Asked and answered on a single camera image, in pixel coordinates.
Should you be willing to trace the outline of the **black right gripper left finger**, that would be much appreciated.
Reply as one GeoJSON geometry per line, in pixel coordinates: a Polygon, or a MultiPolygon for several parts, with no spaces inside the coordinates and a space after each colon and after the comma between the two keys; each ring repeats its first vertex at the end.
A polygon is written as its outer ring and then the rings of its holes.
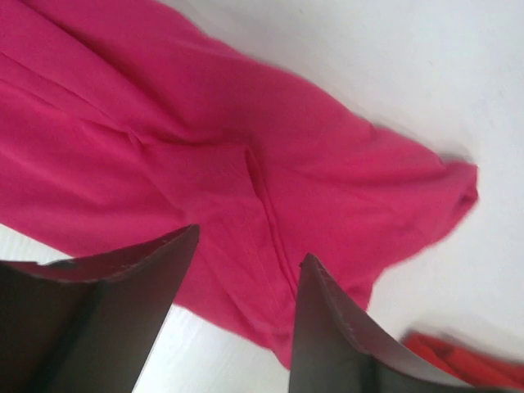
{"type": "Polygon", "coordinates": [[[50,264],[1,263],[4,392],[130,392],[197,248],[190,225],[50,264]]]}

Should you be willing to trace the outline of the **pink t shirt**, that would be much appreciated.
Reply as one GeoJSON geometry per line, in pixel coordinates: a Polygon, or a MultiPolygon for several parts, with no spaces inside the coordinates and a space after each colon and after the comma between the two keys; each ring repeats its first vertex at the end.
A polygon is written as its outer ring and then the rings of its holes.
{"type": "Polygon", "coordinates": [[[477,168],[155,1],[1,4],[1,221],[73,256],[189,224],[176,302],[291,364],[300,262],[369,303],[449,234],[477,168]]]}

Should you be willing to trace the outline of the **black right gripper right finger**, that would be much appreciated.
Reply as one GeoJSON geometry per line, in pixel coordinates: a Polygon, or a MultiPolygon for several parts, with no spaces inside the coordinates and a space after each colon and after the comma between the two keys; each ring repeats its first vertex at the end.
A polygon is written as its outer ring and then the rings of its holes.
{"type": "Polygon", "coordinates": [[[308,254],[300,266],[291,392],[474,392],[397,342],[308,254]]]}

